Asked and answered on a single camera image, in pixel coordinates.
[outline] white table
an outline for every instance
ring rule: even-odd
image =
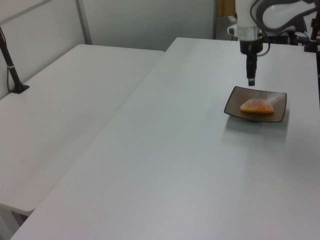
[[[224,114],[239,43],[178,38],[12,240],[319,240],[316,56],[272,45],[282,123]]]
[[[78,45],[0,101],[0,207],[29,215],[162,51]]]

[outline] black cable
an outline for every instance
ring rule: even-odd
[[[4,39],[5,45],[7,46],[6,36],[5,36],[4,32],[2,31],[2,28],[1,28],[1,27],[0,27],[0,33],[1,33],[2,37],[3,37],[3,39]]]
[[[254,23],[258,26],[258,28],[261,29],[263,35],[266,37],[266,40],[267,40],[267,43],[268,43],[268,49],[265,53],[263,54],[260,54],[260,55],[257,55],[257,57],[262,57],[264,55],[266,55],[269,51],[270,51],[270,47],[271,47],[271,44],[270,44],[270,41],[269,41],[269,38],[268,38],[268,35],[267,33],[265,32],[265,30],[262,29],[262,27],[260,26],[260,24],[257,22],[257,20],[254,18],[254,15],[252,14],[252,9],[255,7],[255,5],[259,2],[259,0],[256,0],[254,2],[254,4],[252,4],[251,8],[250,8],[250,16],[252,18],[252,20],[254,21]]]
[[[8,88],[8,92],[11,93],[9,88],[9,68],[6,68],[6,87]]]
[[[6,40],[5,34],[2,31],[1,27],[0,27],[0,34],[2,35],[2,37],[4,39],[5,46],[7,46],[7,40]],[[8,68],[8,66],[6,67],[6,87],[8,89],[8,92],[11,93],[10,88],[9,88],[9,68]]]

